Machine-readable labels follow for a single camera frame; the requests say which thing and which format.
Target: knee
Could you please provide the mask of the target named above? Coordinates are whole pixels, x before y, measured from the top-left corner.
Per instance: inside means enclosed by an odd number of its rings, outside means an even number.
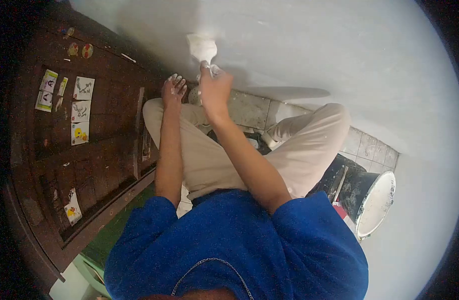
[[[144,116],[159,113],[160,111],[163,111],[163,103],[161,98],[148,100],[142,106],[142,114]]]
[[[328,103],[324,107],[330,110],[332,114],[337,117],[342,124],[344,124],[344,126],[349,127],[351,124],[351,117],[348,109],[344,105],[339,103]]]
[[[161,98],[151,99],[142,107],[142,117],[148,130],[150,127],[159,127],[163,118],[163,103]]]

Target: dirty tile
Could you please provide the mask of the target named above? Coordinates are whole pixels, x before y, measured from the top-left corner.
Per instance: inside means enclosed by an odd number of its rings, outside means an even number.
[[[393,169],[392,167],[390,168],[390,167],[388,167],[388,166],[386,166],[386,165],[383,165],[383,166],[382,166],[381,173],[382,173],[382,172],[386,172],[386,171],[393,171],[393,172],[394,172],[394,169]]]
[[[186,189],[184,185],[182,185],[181,186],[181,202],[192,204],[191,201],[188,199],[189,193],[190,192],[188,191],[188,189]]]
[[[237,125],[239,130],[241,130],[242,132],[246,132],[246,133],[249,133],[249,134],[252,134],[252,133],[259,133],[259,134],[262,134],[264,132],[264,130],[261,130],[261,129],[256,129],[256,128],[252,128],[252,127],[248,127],[248,126],[241,126],[241,125]]]
[[[361,157],[356,157],[355,162],[362,166],[366,171],[369,171],[371,168],[371,161],[369,159],[361,158]]]
[[[370,135],[363,134],[361,135],[361,141],[359,142],[359,149],[358,154],[360,158],[366,158],[369,160],[373,160],[374,157],[374,149],[376,148],[376,143],[378,142],[377,139],[373,138]]]
[[[342,156],[346,157],[347,159],[351,159],[352,161],[355,161],[356,160],[356,155],[354,154],[349,154],[349,153],[345,153],[345,152],[338,152],[339,154],[341,154]]]
[[[280,101],[271,100],[269,103],[269,111],[268,111],[268,118],[266,120],[266,126],[264,130],[268,130],[274,124],[277,124],[283,119],[287,117],[296,117],[301,115],[306,115],[310,113],[310,110],[305,110],[298,106],[294,106],[291,104],[285,104]]]
[[[379,163],[377,163],[375,161],[371,162],[371,167],[370,167],[370,170],[368,172],[381,174],[382,173],[382,164],[379,164]]]
[[[193,208],[192,204],[186,202],[179,202],[178,209],[176,210],[176,215],[178,218],[184,216],[187,212],[189,212]]]
[[[391,147],[388,147],[386,156],[384,157],[383,165],[394,168],[396,166],[396,160],[398,159],[398,153]]]
[[[386,156],[387,151],[388,145],[386,145],[382,141],[378,141],[376,143],[376,148],[374,150],[373,161],[377,162],[378,164],[382,164],[384,162],[384,157]]]
[[[228,101],[229,116],[234,123],[264,129],[270,99],[231,91]]]
[[[354,127],[350,127],[341,151],[356,155],[358,153],[359,143],[361,141],[362,132]]]

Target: paint bucket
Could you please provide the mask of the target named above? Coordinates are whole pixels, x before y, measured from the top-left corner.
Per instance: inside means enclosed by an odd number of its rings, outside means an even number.
[[[356,236],[370,237],[393,204],[396,180],[392,171],[381,174],[349,169],[339,202],[356,225]]]
[[[343,178],[343,173],[345,171],[345,166],[348,167],[348,171],[351,173],[356,172],[366,172],[366,170],[341,154],[337,154],[334,160],[329,165],[328,169],[324,172],[324,175],[321,177],[321,180],[309,191],[306,197],[309,197],[311,194],[324,191],[328,195],[329,202],[333,202],[336,199],[336,190],[338,189],[341,178]]]

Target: beige pants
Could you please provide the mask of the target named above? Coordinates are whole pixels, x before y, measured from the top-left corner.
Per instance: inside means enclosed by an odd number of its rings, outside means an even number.
[[[144,123],[159,148],[163,105],[161,98],[147,101]],[[203,107],[183,104],[181,147],[184,185],[190,200],[216,189],[247,190],[224,149],[195,126],[207,123]],[[330,103],[314,113],[289,117],[268,131],[285,141],[265,158],[278,170],[293,198],[304,197],[319,182],[341,148],[350,124],[348,111]]]

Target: man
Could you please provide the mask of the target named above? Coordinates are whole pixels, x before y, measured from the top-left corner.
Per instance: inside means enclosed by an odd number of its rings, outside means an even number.
[[[132,212],[106,262],[113,299],[363,299],[368,265],[320,180],[349,129],[338,104],[282,120],[266,156],[228,115],[232,76],[201,64],[201,106],[173,75],[145,103],[159,147],[155,196]],[[222,147],[195,125],[212,125]],[[181,219],[181,184],[197,204]]]

